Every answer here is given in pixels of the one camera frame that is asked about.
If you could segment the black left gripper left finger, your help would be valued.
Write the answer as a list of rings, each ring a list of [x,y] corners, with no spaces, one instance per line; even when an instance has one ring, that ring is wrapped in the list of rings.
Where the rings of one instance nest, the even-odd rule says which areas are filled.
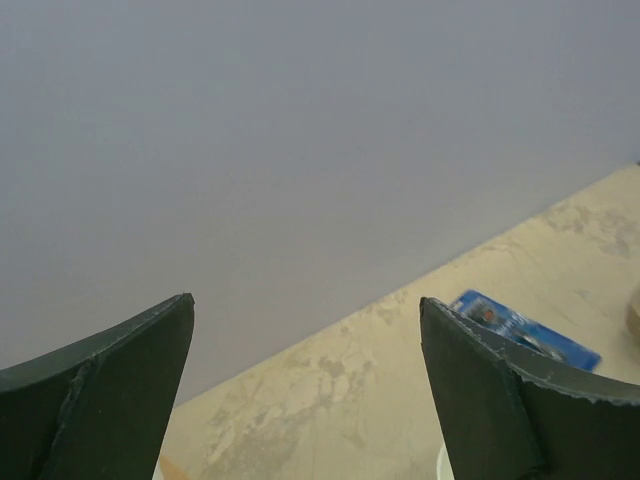
[[[150,479],[194,330],[175,295],[1,372],[4,479]]]

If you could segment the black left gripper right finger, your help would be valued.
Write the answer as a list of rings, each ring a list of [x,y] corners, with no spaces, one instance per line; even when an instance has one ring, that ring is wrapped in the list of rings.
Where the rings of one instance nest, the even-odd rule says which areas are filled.
[[[455,478],[638,478],[637,385],[546,357],[435,298],[419,310]]]

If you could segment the green paper cup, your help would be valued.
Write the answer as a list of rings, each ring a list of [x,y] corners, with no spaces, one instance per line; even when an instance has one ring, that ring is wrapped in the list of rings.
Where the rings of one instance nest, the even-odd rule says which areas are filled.
[[[454,480],[454,474],[448,457],[446,445],[442,444],[436,461],[436,479]]]

